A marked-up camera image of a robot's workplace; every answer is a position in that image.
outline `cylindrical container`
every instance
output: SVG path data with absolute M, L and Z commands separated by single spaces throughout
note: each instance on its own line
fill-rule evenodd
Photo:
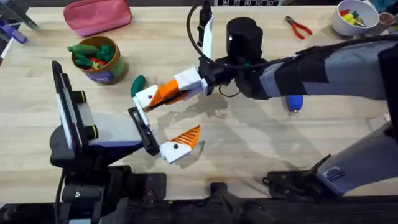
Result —
M 357 11 L 366 27 L 352 25 L 345 21 L 340 16 L 340 11 L 346 9 L 349 9 L 349 13 Z M 344 0 L 340 2 L 331 18 L 331 26 L 334 28 L 334 30 L 341 35 L 347 36 L 362 34 L 369 29 L 372 29 L 377 25 L 378 22 L 379 13 L 375 10 L 375 8 L 359 0 Z
M 367 34 L 381 35 L 388 27 L 396 23 L 396 17 L 391 13 L 382 12 L 379 14 L 379 17 L 379 23 L 375 27 L 373 27 L 373 29 L 369 30 Z
M 113 42 L 113 40 L 104 36 L 94 36 L 82 40 L 79 44 L 92 45 L 98 48 L 101 48 L 102 45 L 109 45 L 115 50 L 112 60 L 110 60 L 103 67 L 95 70 L 85 70 L 80 68 L 77 64 L 75 64 L 75 54 L 72 54 L 73 64 L 91 80 L 101 84 L 110 85 L 117 83 L 127 75 L 129 71 L 129 64 L 123 61 L 119 47 Z

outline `sticker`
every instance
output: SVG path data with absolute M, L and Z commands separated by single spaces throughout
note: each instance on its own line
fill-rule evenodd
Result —
M 326 179 L 328 179 L 331 182 L 333 182 L 336 179 L 339 179 L 340 177 L 344 177 L 345 175 L 346 173 L 344 173 L 344 171 L 341 170 L 340 167 L 338 166 L 329 168 L 328 170 L 322 173 L 322 176 L 324 176 Z
M 113 76 L 112 72 L 110 72 L 110 71 L 99 72 L 99 73 L 86 73 L 86 75 L 90 79 L 92 79 L 96 82 L 100 82 L 100 83 L 109 82 L 111 80 L 114 80 L 114 76 Z

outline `black cylinder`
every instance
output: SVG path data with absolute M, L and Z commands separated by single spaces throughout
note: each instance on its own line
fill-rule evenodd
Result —
M 255 64 L 261 60 L 262 29 L 248 17 L 238 17 L 226 26 L 227 53 L 234 63 Z
M 85 133 L 88 140 L 93 140 L 98 138 L 98 128 L 97 125 L 85 126 Z
M 74 102 L 76 102 L 76 103 L 86 103 L 87 102 L 86 93 L 84 91 L 73 91 L 72 98 L 73 98 Z

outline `label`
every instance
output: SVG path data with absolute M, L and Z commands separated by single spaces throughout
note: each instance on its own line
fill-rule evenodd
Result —
M 217 0 L 216 6 L 277 6 L 280 0 Z
M 322 176 L 324 176 L 330 182 L 333 182 L 334 180 L 339 179 L 340 177 L 344 177 L 345 175 L 346 173 L 344 173 L 344 171 L 340 169 L 340 167 L 338 166 L 329 168 L 328 170 L 322 173 Z
M 110 71 L 105 71 L 105 72 L 100 72 L 100 73 L 88 73 L 86 72 L 86 75 L 99 83 L 106 83 L 109 82 L 111 80 L 114 80 L 114 76 Z

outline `cup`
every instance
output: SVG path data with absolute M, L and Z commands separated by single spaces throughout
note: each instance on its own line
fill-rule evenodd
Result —
M 110 38 L 104 36 L 94 36 L 82 40 L 79 44 L 92 45 L 100 48 L 102 45 L 109 45 L 115 49 L 113 58 L 99 69 L 86 70 L 75 64 L 76 56 L 72 54 L 72 62 L 78 67 L 88 78 L 101 84 L 115 84 L 121 81 L 129 71 L 129 64 L 124 62 L 119 47 Z
M 365 27 L 352 25 L 345 21 L 342 16 L 340 16 L 340 11 L 349 9 L 349 13 L 356 11 L 360 18 L 362 18 Z M 331 25 L 334 30 L 346 36 L 354 36 L 362 34 L 377 25 L 379 22 L 379 13 L 365 2 L 359 0 L 344 0 L 337 5 L 336 11 L 331 18 Z

